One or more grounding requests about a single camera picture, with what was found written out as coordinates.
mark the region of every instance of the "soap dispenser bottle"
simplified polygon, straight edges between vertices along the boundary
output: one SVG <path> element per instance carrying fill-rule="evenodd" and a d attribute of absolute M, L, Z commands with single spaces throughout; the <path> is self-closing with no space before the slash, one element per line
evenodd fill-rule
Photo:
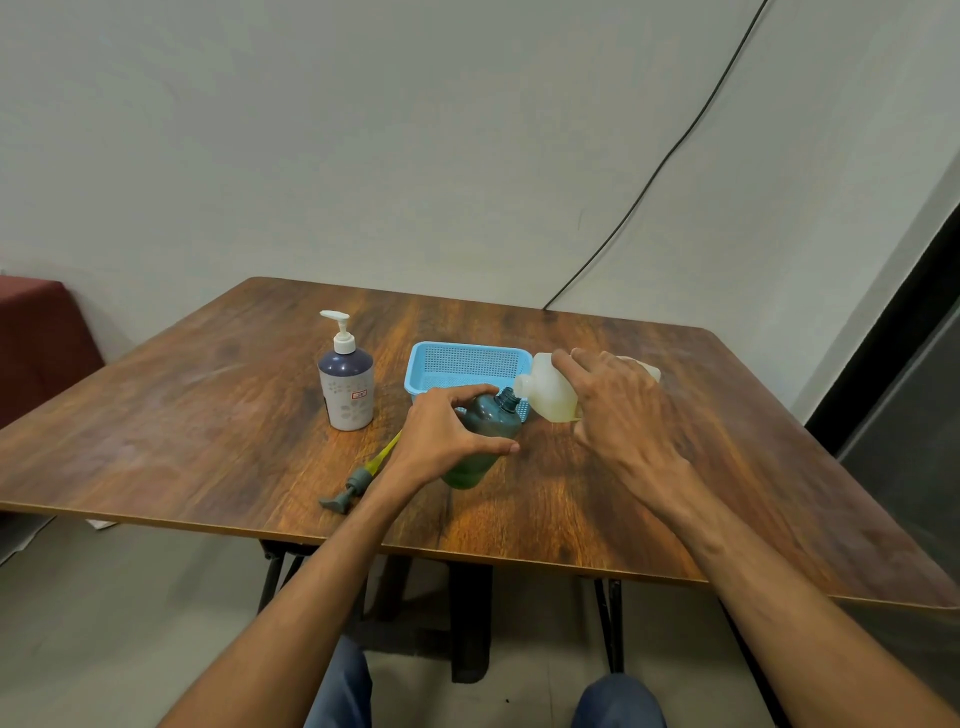
<path fill-rule="evenodd" d="M 346 313 L 325 310 L 320 315 L 340 326 L 333 337 L 333 351 L 317 364 L 330 424 L 342 430 L 366 427 L 373 419 L 373 357 L 357 349 L 356 339 L 347 331 L 350 317 Z"/>
<path fill-rule="evenodd" d="M 513 439 L 520 432 L 523 421 L 516 413 L 520 404 L 514 390 L 504 387 L 498 395 L 480 395 L 467 405 L 467 412 L 460 418 L 470 432 L 486 437 Z M 457 490 L 472 488 L 493 466 L 499 455 L 476 453 L 468 455 L 444 474 L 444 483 Z"/>

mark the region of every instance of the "hand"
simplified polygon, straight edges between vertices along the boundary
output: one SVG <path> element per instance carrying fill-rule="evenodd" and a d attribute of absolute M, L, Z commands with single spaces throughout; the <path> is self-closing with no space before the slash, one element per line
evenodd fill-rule
<path fill-rule="evenodd" d="M 574 437 L 641 502 L 657 512 L 678 477 L 696 477 L 671 440 L 666 393 L 637 362 L 584 349 L 556 350 L 551 361 L 583 409 Z"/>
<path fill-rule="evenodd" d="M 467 455 L 519 452 L 520 445 L 514 440 L 470 432 L 453 409 L 469 404 L 480 395 L 495 395 L 497 391 L 492 384 L 472 384 L 431 389 L 419 395 L 407 413 L 403 434 L 387 467 L 394 473 L 402 473 L 404 480 L 419 488 L 436 480 Z"/>

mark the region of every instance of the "electrical cord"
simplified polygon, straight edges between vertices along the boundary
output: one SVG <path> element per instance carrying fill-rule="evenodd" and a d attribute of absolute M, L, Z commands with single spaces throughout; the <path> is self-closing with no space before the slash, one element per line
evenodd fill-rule
<path fill-rule="evenodd" d="M 680 145 L 686 141 L 686 138 L 690 136 L 690 133 L 696 128 L 697 124 L 700 123 L 700 120 L 703 118 L 704 114 L 707 113 L 707 109 L 709 109 L 710 104 L 713 103 L 713 99 L 717 95 L 717 92 L 720 90 L 720 87 L 727 80 L 727 75 L 730 73 L 730 69 L 733 68 L 733 64 L 736 62 L 737 57 L 739 57 L 740 51 L 743 49 L 744 44 L 747 42 L 747 38 L 750 37 L 750 33 L 753 32 L 754 26 L 756 25 L 756 22 L 760 19 L 760 15 L 763 13 L 763 9 L 767 7 L 768 2 L 769 0 L 763 0 L 760 3 L 760 7 L 756 9 L 756 13 L 754 14 L 754 19 L 750 21 L 750 25 L 747 27 L 747 32 L 743 34 L 743 37 L 740 39 L 740 44 L 736 46 L 736 50 L 733 51 L 733 56 L 731 57 L 730 62 L 727 63 L 727 67 L 724 68 L 723 74 L 720 76 L 720 80 L 717 82 L 716 86 L 713 87 L 713 91 L 710 93 L 709 97 L 707 98 L 707 102 L 703 105 L 703 108 L 700 109 L 700 113 L 697 114 L 697 118 L 693 120 L 693 123 L 686 128 L 684 135 L 681 136 L 677 140 L 677 143 L 670 148 L 670 151 L 666 153 L 666 157 L 660 160 L 660 164 L 657 165 L 657 169 L 655 169 L 654 173 L 650 175 L 650 179 L 647 180 L 647 183 L 643 185 L 643 189 L 641 189 L 640 194 L 636 196 L 634 203 L 630 205 L 630 209 L 627 210 L 627 214 L 624 215 L 623 218 L 620 220 L 620 222 L 616 224 L 616 227 L 613 229 L 613 232 L 611 232 L 607 236 L 607 239 L 603 241 L 603 244 L 599 248 L 597 248 L 595 251 L 593 251 L 593 255 L 587 258 L 587 262 L 584 263 L 582 266 L 580 266 L 580 270 L 574 273 L 573 276 L 570 277 L 570 280 L 564 283 L 564 287 L 561 288 L 559 291 L 557 291 L 553 295 L 553 298 L 544 304 L 543 309 L 541 310 L 543 311 L 547 310 L 547 308 L 550 307 L 550 304 L 556 301 L 563 294 L 563 292 L 570 287 L 570 283 L 572 283 L 574 280 L 580 277 L 580 274 L 583 273 L 587 269 L 587 267 L 590 265 L 590 263 L 592 263 L 593 260 L 603 252 L 604 248 L 606 248 L 610 244 L 610 241 L 613 240 L 616 234 L 620 231 L 620 228 L 623 227 L 624 223 L 626 223 L 627 220 L 630 219 L 630 216 L 634 214 L 634 210 L 636 209 L 636 206 L 640 204 L 640 200 L 642 200 L 643 196 L 647 194 L 647 190 L 650 189 L 650 185 L 654 183 L 654 180 L 657 178 L 657 175 L 660 173 L 660 170 L 663 169 L 663 165 L 666 164 L 671 157 L 673 157 L 673 153 L 676 152 L 677 149 L 680 147 Z"/>

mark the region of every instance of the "mesh basket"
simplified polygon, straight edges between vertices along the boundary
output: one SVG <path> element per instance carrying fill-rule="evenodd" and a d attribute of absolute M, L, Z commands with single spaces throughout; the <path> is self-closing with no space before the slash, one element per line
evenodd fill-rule
<path fill-rule="evenodd" d="M 414 399 L 434 387 L 493 384 L 503 389 L 513 386 L 516 375 L 530 374 L 533 361 L 523 349 L 421 341 L 410 351 L 403 387 Z M 529 402 L 520 400 L 520 419 L 526 421 L 529 411 Z"/>

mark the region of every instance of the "white wall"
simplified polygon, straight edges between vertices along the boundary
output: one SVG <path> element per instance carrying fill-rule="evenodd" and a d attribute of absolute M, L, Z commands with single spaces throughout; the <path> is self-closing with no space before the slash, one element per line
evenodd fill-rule
<path fill-rule="evenodd" d="M 252 275 L 542 305 L 755 7 L 12 0 L 0 266 L 64 280 L 110 358 Z M 948 0 L 773 0 L 557 307 L 711 328 L 808 412 L 960 200 L 958 29 Z"/>

